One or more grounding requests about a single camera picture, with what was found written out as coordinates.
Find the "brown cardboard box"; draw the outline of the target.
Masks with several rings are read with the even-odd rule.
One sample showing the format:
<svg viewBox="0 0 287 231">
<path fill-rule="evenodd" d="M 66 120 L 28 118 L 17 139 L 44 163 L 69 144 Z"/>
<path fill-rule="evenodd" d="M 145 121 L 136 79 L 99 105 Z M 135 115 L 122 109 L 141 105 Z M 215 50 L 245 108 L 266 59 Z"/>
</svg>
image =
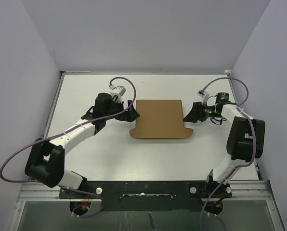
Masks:
<svg viewBox="0 0 287 231">
<path fill-rule="evenodd" d="M 194 132 L 184 125 L 181 100 L 137 100 L 136 111 L 140 117 L 130 130 L 135 139 L 188 139 Z"/>
</svg>

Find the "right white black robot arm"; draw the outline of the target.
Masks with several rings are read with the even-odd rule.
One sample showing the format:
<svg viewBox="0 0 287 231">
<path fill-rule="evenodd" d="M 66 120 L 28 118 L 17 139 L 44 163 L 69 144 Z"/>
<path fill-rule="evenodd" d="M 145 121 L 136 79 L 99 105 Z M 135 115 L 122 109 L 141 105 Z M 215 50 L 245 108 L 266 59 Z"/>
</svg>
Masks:
<svg viewBox="0 0 287 231">
<path fill-rule="evenodd" d="M 194 102 L 190 112 L 184 117 L 184 122 L 196 123 L 210 119 L 215 125 L 224 121 L 231 124 L 226 143 L 225 158 L 217 168 L 211 170 L 203 185 L 204 193 L 210 197 L 228 188 L 233 175 L 241 168 L 249 166 L 255 159 L 262 156 L 265 122 L 254 119 L 229 101 L 229 93 L 220 92 L 215 98 L 215 104 L 207 105 L 209 94 L 200 90 L 200 102 Z"/>
</svg>

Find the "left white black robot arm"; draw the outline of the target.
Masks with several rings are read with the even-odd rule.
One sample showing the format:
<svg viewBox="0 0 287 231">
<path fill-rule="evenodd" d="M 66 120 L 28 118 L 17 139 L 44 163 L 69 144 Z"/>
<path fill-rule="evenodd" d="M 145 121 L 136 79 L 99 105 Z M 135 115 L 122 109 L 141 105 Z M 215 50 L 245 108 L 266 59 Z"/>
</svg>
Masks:
<svg viewBox="0 0 287 231">
<path fill-rule="evenodd" d="M 59 186 L 70 188 L 70 192 L 77 198 L 87 193 L 86 178 L 67 170 L 65 156 L 82 141 L 96 135 L 109 119 L 133 122 L 139 118 L 139 113 L 133 107 L 133 101 L 128 101 L 124 108 L 123 101 L 118 96 L 100 93 L 94 105 L 61 136 L 48 140 L 37 139 L 32 146 L 24 173 L 53 188 Z"/>
</svg>

